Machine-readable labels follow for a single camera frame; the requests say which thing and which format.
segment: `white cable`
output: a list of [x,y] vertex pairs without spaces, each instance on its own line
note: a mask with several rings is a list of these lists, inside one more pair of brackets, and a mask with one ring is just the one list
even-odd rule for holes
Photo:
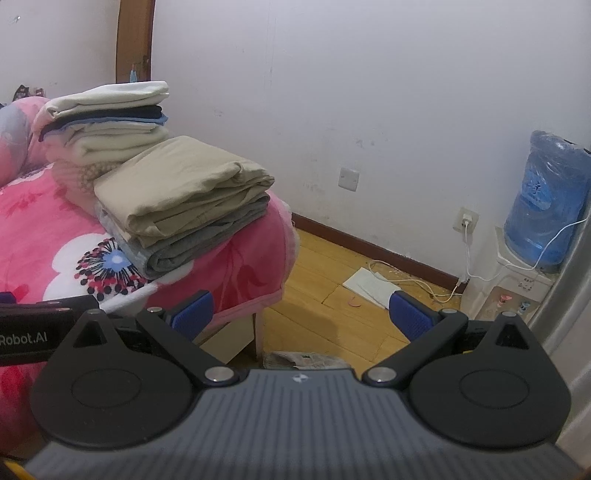
[[[382,281],[387,281],[389,283],[394,283],[395,285],[397,283],[403,282],[403,281],[411,281],[411,282],[415,282],[417,283],[423,290],[425,290],[426,292],[428,292],[428,294],[430,294],[433,299],[438,302],[438,303],[447,303],[448,301],[450,301],[454,295],[461,295],[461,293],[456,293],[457,288],[461,285],[461,282],[458,280],[456,283],[456,286],[453,288],[452,293],[451,294],[447,294],[447,293],[435,293],[433,291],[433,289],[431,288],[431,285],[429,285],[427,282],[423,281],[423,280],[416,280],[414,278],[401,278],[400,280],[388,280],[387,278],[382,278],[380,276],[378,276],[377,272],[374,272],[372,267],[375,264],[382,264],[382,265],[386,265],[389,268],[392,268],[393,271],[398,271],[400,272],[401,270],[399,268],[394,267],[393,265],[390,265],[389,263],[383,262],[381,260],[370,260],[368,262],[368,268],[369,271],[372,273],[372,275]],[[438,300],[437,297],[447,297],[447,300]]]
[[[540,261],[542,260],[542,257],[544,256],[544,254],[546,253],[546,250],[548,249],[548,247],[550,246],[550,244],[556,240],[558,238],[558,236],[564,232],[564,230],[566,230],[569,226],[573,226],[573,225],[578,225],[580,223],[586,222],[587,220],[589,220],[589,218],[591,218],[591,213],[589,214],[589,216],[587,218],[584,218],[583,220],[579,220],[578,222],[573,222],[573,223],[569,223],[568,225],[565,225],[564,227],[562,227],[560,230],[558,230],[558,233],[556,235],[554,235],[552,237],[552,240],[550,240],[546,246],[543,248],[542,252],[540,253],[540,256],[538,257],[538,260],[536,260],[535,264],[533,267],[529,267],[529,268],[525,268],[525,267],[520,267],[519,265],[515,265],[511,262],[503,265],[503,267],[515,267],[515,268],[519,268],[520,270],[525,270],[525,271],[531,271],[531,270],[535,270],[538,267],[538,264],[540,263]],[[468,277],[470,278],[478,278],[480,280],[483,281],[492,281],[495,278],[497,278],[499,275],[501,275],[502,270],[500,270],[494,277],[486,279],[486,278],[482,278],[478,275],[473,275],[470,273],[470,247],[468,246],[468,225],[469,223],[466,223],[464,225],[464,241],[466,242],[466,273],[468,274]]]

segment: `folded clothes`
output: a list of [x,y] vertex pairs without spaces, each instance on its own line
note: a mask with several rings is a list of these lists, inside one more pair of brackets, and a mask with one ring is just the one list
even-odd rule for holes
[[96,216],[105,230],[115,237],[120,249],[139,273],[145,278],[155,279],[224,243],[238,230],[265,215],[268,203],[269,195],[261,193],[250,203],[206,226],[173,235],[148,248],[143,248],[136,239],[127,241],[99,202],[96,204]]
[[41,141],[43,137],[49,132],[54,130],[62,130],[64,127],[76,123],[89,124],[96,122],[98,119],[108,118],[111,119],[123,119],[127,120],[130,118],[137,119],[138,121],[152,121],[160,120],[162,118],[162,107],[158,105],[146,105],[134,108],[115,108],[107,110],[92,110],[90,112],[76,113],[74,115],[68,115],[58,120],[55,120],[41,129],[39,138]]
[[158,105],[168,96],[166,82],[135,82],[102,85],[82,93],[54,98],[35,117],[34,132],[56,119],[76,113]]
[[44,135],[44,138],[47,138],[49,135],[57,135],[57,134],[61,134],[63,132],[67,132],[68,129],[70,128],[74,128],[76,125],[100,125],[102,123],[114,123],[114,122],[120,122],[121,124],[124,124],[126,122],[132,122],[132,123],[136,123],[136,124],[146,124],[146,125],[164,125],[166,122],[168,121],[168,117],[166,115],[161,115],[160,118],[157,119],[151,119],[151,118],[117,118],[114,116],[107,116],[104,118],[89,118],[88,120],[76,120],[74,122],[70,122],[68,124],[65,124],[63,127],[61,127],[59,130],[51,130],[49,132],[47,132]]
[[70,161],[60,160],[53,164],[51,174],[57,183],[68,190],[94,196],[94,181],[119,165],[121,162],[104,161],[81,167]]
[[[110,124],[115,123],[123,123],[123,122],[105,122],[104,124],[96,124],[96,125],[106,125],[107,127]],[[89,137],[91,135],[129,135],[129,134],[144,134],[153,131],[156,127],[159,127],[158,124],[135,124],[135,125],[145,125],[145,127],[141,128],[81,128],[81,129],[68,129],[64,133],[60,134],[59,143],[63,144],[65,147],[69,144],[74,143],[75,141]]]
[[190,137],[164,141],[95,181],[95,195],[147,247],[245,205],[274,182],[259,164]]
[[78,166],[98,162],[124,162],[157,145],[168,137],[168,130],[156,127],[145,133],[128,135],[87,135],[67,145],[59,139],[49,143],[51,161],[67,160]]

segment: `electrical outlet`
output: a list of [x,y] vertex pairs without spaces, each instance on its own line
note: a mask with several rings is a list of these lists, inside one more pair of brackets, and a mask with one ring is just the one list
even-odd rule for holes
[[465,207],[460,208],[460,211],[457,213],[456,221],[453,224],[453,229],[456,232],[464,233],[464,226],[462,224],[464,220],[464,215],[470,215],[472,217],[472,221],[470,225],[468,225],[468,234],[472,233],[476,228],[476,223],[478,222],[478,214],[476,212],[472,212]]
[[339,187],[351,190],[354,192],[357,190],[357,184],[359,183],[359,172],[351,170],[350,168],[341,167],[339,176]]

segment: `wooden door frame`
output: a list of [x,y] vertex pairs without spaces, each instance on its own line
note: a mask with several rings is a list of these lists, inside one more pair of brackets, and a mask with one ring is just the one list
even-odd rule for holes
[[[115,46],[115,82],[117,81],[117,58],[119,57],[119,32],[121,31],[121,2],[125,0],[121,0],[119,2],[119,16],[117,19],[117,41]],[[154,11],[156,8],[156,0],[150,0],[150,14],[148,17],[148,45],[147,45],[147,52],[148,52],[148,66],[146,68],[146,80],[151,80],[152,78],[152,37],[154,33]]]

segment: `white paper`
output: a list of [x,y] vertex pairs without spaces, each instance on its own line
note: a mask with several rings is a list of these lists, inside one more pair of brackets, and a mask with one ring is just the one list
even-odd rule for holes
[[[384,278],[379,273],[376,273],[376,275],[380,278]],[[369,300],[374,305],[385,308],[386,310],[388,310],[392,293],[401,290],[400,287],[391,282],[376,278],[374,274],[366,268],[360,268],[357,270],[351,278],[345,280],[343,286],[366,300]]]

